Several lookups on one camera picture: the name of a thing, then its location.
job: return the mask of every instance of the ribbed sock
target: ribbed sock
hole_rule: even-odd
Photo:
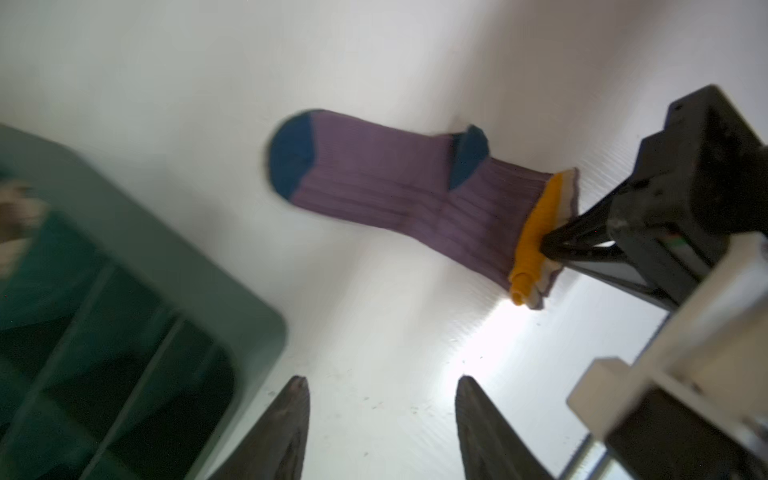
[[[270,145],[290,203],[413,237],[508,290],[518,238],[551,174],[496,160],[477,127],[428,136],[330,111],[290,118]]]

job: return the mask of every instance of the blue sock toe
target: blue sock toe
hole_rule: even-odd
[[[307,111],[286,121],[270,145],[270,181],[288,201],[315,163],[311,114]]]

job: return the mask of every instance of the sock cuff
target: sock cuff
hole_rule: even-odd
[[[541,308],[554,275],[562,268],[539,250],[544,235],[565,225],[575,214],[576,169],[552,176],[525,221],[515,248],[515,266],[509,274],[509,293],[515,305]]]

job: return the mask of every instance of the sock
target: sock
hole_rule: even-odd
[[[290,203],[413,237],[505,290],[525,221],[552,177],[490,157],[474,126],[428,136],[330,111],[286,121],[269,167]]]

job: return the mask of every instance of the white backdrop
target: white backdrop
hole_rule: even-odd
[[[284,315],[286,351],[227,445],[305,375],[308,480],[463,478],[463,373],[557,474],[585,434],[564,403],[579,375],[631,361],[663,313],[572,272],[531,313],[408,237],[286,204],[263,156],[281,119],[472,122],[498,158],[580,167],[583,210],[705,84],[768,136],[766,80],[763,0],[0,3],[0,121],[86,153]]]

